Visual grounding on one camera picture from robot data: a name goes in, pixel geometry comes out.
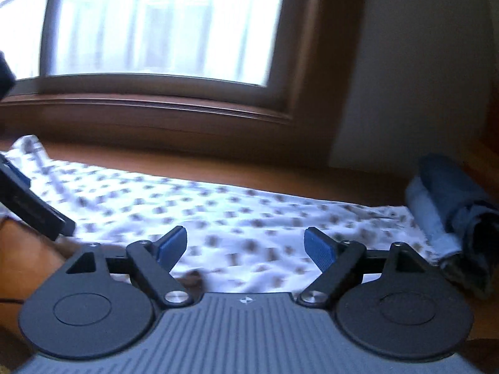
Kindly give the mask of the rolled light blue towel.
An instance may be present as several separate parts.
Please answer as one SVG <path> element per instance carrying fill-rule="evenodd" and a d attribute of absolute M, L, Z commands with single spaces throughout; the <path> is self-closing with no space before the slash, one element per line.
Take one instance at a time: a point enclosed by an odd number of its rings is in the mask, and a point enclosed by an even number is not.
<path fill-rule="evenodd" d="M 453 257 L 462 252 L 460 240 L 454 233 L 446 231 L 436 205 L 419 176 L 410 181 L 406 188 L 405 198 L 416 224 L 433 247 L 438 260 Z"/>

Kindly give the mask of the window with grey frame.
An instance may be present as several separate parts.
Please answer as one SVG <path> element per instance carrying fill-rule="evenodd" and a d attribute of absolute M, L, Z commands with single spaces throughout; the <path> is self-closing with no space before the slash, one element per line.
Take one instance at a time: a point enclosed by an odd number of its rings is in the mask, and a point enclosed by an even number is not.
<path fill-rule="evenodd" d="M 158 95 L 283 111 L 318 0 L 1 0 L 16 95 Z"/>

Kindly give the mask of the white patterned pyjama pants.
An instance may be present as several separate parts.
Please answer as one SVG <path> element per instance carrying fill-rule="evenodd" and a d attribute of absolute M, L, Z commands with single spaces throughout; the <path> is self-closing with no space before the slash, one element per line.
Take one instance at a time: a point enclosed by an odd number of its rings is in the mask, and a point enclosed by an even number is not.
<path fill-rule="evenodd" d="M 375 250 L 406 242 L 436 262 L 404 206 L 367 207 L 56 161 L 33 135 L 17 139 L 5 156 L 36 195 L 75 222 L 75 233 L 57 240 L 63 251 L 91 242 L 117 249 L 156 241 L 181 225 L 188 247 L 172 274 L 198 273 L 214 292 L 300 292 L 319 274 L 304 251 L 309 227 Z"/>

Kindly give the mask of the dark navy folded garment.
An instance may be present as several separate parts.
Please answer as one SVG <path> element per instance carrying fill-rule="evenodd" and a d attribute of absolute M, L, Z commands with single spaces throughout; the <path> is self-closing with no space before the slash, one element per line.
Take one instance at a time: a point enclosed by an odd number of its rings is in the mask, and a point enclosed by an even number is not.
<path fill-rule="evenodd" d="M 498 268 L 498 204 L 447 156 L 419 159 L 419 178 L 436 209 L 444 236 L 430 241 L 448 280 L 486 297 Z"/>

